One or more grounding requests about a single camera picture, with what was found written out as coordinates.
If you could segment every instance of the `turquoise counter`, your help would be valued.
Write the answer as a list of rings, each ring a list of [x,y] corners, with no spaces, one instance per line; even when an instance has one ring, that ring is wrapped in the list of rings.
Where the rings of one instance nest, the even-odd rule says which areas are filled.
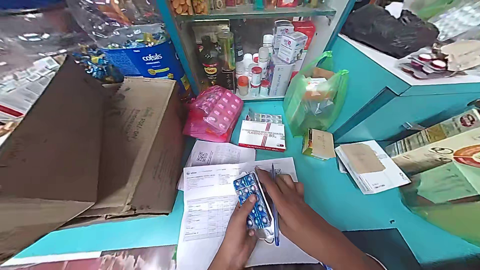
[[[242,118],[248,108],[260,113],[283,114],[281,101],[245,103]],[[241,121],[234,130],[232,143],[238,141],[240,124]],[[257,150],[257,160],[293,157],[298,180],[305,184],[305,200],[338,229],[398,228],[420,263],[480,253],[479,247],[412,214],[402,205],[398,189],[363,195],[345,174],[338,171],[334,159],[320,161],[302,155],[302,138],[293,138],[288,128],[286,140],[284,153]],[[183,193],[179,192],[173,212],[168,216],[52,232],[16,258],[176,244],[182,214]]]

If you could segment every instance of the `blue pen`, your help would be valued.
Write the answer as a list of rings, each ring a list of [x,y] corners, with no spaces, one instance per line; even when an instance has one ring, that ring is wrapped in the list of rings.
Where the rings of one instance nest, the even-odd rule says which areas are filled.
[[[273,181],[275,181],[275,177],[276,177],[276,173],[272,163],[272,180]],[[278,228],[278,212],[276,210],[275,204],[272,203],[272,205],[273,205],[273,219],[275,224],[275,245],[279,246],[280,245],[280,235],[279,235],[280,229]]]

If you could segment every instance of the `invoice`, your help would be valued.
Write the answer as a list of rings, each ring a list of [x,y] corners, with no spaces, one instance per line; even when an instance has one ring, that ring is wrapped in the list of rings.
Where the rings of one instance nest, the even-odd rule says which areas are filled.
[[[293,158],[240,164],[184,168],[184,212],[177,249],[177,269],[206,270],[220,246],[228,220],[238,202],[233,180],[255,166],[288,173],[297,182]],[[282,263],[317,263],[280,234],[280,246],[258,241],[247,266]]]

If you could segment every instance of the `shelf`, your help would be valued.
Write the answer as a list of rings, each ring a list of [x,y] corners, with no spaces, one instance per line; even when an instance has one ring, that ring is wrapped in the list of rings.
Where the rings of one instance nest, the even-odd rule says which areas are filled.
[[[313,9],[299,6],[296,8],[276,8],[274,10],[253,10],[252,5],[227,7],[223,10],[212,10],[208,15],[177,15],[179,22],[207,21],[221,19],[264,19],[277,17],[311,17],[311,16],[334,16],[336,11],[325,4]]]

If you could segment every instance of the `blue painted surface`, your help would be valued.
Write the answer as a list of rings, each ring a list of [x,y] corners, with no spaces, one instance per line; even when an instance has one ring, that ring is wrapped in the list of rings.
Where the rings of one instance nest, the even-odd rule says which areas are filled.
[[[168,216],[108,222],[47,234],[15,258],[124,248],[175,245],[183,216],[183,192],[179,191]]]
[[[356,112],[348,121],[346,121],[341,127],[337,128],[333,132],[333,138],[335,142],[338,142],[339,138],[356,127],[358,123],[361,123],[368,117],[370,117],[379,108],[398,97],[392,90],[385,87],[378,95],[372,98],[365,106],[363,106],[358,112]]]
[[[281,101],[245,103],[242,118],[248,108],[258,113],[283,115]],[[240,125],[241,122],[233,132],[232,143],[238,142]],[[402,205],[397,189],[363,195],[345,174],[338,171],[334,159],[320,161],[302,155],[302,138],[293,138],[288,126],[286,141],[287,150],[284,153],[257,150],[257,160],[293,157],[298,179],[305,184],[305,200],[340,230],[398,228],[420,263],[480,253],[479,247],[412,214]],[[183,193],[179,192],[174,210],[169,216],[53,232],[17,257],[175,244],[178,241],[182,210]]]
[[[480,83],[412,86],[402,96],[462,94],[480,92]]]
[[[386,140],[404,131],[405,122],[419,123],[447,108],[463,108],[480,97],[480,93],[402,96],[394,98],[336,142]]]
[[[342,38],[336,40],[332,51],[334,71],[341,69],[349,71],[348,91],[343,105],[345,109],[340,112],[337,120],[329,128],[332,133],[385,87],[390,88],[397,95],[410,87]]]

